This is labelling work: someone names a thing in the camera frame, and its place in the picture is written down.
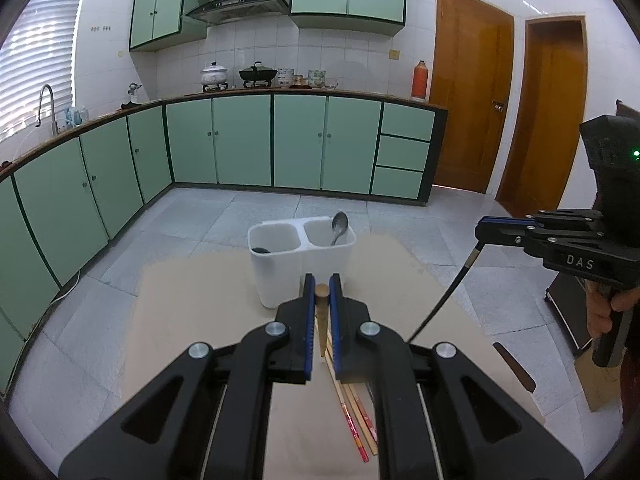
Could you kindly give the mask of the person's right hand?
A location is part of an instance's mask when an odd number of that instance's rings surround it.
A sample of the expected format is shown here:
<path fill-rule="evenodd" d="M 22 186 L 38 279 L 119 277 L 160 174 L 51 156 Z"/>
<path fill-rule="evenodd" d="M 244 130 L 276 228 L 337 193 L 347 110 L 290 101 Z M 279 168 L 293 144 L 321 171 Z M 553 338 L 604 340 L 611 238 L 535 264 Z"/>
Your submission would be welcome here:
<path fill-rule="evenodd" d="M 586 281 L 586 287 L 587 330 L 593 339 L 598 339 L 602 334 L 612 330 L 613 312 L 628 311 L 638 304 L 640 299 L 638 287 L 620 292 L 611 299 L 600 292 L 599 285 L 595 282 Z"/>

